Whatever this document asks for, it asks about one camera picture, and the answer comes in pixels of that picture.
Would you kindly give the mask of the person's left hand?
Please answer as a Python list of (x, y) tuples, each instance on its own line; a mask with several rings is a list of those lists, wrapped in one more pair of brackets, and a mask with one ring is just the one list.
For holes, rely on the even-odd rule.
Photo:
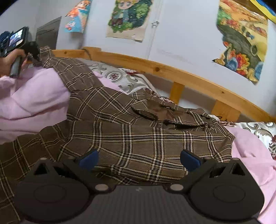
[(14, 49), (11, 53), (9, 53), (6, 57), (0, 58), (0, 75), (9, 76), (12, 64), (15, 62), (17, 57), (22, 57), (24, 59), (22, 63), (22, 68), (27, 63), (27, 56), (23, 49)]

